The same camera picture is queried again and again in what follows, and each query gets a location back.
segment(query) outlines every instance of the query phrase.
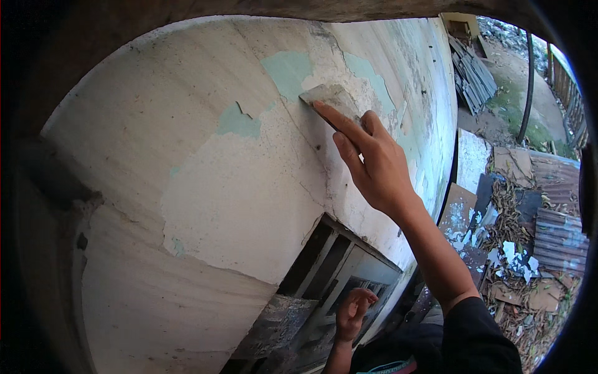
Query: t-shirt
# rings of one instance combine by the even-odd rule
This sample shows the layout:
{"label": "t-shirt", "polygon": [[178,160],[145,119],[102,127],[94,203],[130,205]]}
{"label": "t-shirt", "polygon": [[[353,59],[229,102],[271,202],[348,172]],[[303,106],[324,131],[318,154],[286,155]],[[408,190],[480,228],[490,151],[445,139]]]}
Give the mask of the t-shirt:
{"label": "t-shirt", "polygon": [[521,373],[521,359],[482,300],[469,297],[448,312],[444,326],[408,326],[358,348],[350,372]]}

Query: putty knife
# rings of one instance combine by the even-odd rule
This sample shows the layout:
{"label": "putty knife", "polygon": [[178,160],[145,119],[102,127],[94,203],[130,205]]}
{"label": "putty knife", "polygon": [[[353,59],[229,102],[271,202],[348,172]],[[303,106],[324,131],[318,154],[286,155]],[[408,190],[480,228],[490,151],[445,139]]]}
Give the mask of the putty knife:
{"label": "putty knife", "polygon": [[[299,98],[312,108],[313,102],[320,100],[324,104],[330,105],[337,111],[341,112],[345,117],[352,119],[358,126],[362,126],[361,116],[357,115],[359,110],[357,109],[357,105],[355,105],[355,101],[351,97],[351,94],[347,92],[347,90],[345,90],[340,84],[333,84],[329,87],[325,84],[320,84],[319,86],[300,94]],[[334,130],[338,131],[338,129],[327,118],[321,114],[320,117],[328,122],[328,124],[332,126]]]}

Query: dirt ground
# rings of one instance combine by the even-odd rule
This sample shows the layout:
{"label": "dirt ground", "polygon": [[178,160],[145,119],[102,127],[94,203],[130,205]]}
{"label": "dirt ground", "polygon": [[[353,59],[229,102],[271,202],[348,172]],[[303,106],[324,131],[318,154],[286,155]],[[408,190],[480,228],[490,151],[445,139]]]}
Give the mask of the dirt ground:
{"label": "dirt ground", "polygon": [[[527,61],[491,40],[487,44],[491,51],[484,63],[494,76],[499,90],[486,103],[487,108],[475,117],[467,107],[460,105],[457,124],[486,138],[493,145],[514,145],[526,103]],[[526,136],[530,145],[539,151],[546,151],[546,142],[554,141],[560,156],[574,158],[567,146],[563,115],[550,87],[537,72]]]}

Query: black sleeve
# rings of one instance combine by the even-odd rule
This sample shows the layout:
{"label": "black sleeve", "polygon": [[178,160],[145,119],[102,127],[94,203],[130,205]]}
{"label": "black sleeve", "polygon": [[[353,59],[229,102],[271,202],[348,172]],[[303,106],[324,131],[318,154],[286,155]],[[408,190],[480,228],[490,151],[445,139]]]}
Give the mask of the black sleeve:
{"label": "black sleeve", "polygon": [[448,312],[442,355],[449,373],[521,373],[517,348],[479,297],[462,300]]}

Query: person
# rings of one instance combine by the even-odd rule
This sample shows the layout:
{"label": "person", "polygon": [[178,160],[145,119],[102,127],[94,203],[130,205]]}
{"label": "person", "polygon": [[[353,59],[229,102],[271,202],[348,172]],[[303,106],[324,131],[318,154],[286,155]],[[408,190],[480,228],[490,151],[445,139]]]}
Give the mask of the person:
{"label": "person", "polygon": [[323,373],[521,373],[517,348],[490,316],[465,263],[415,193],[405,153],[376,113],[367,111],[360,127],[322,102],[316,101],[314,109],[338,129],[332,138],[355,186],[399,225],[440,304],[422,323],[374,340],[352,357],[363,317],[377,301],[370,290],[352,290],[337,311]]}

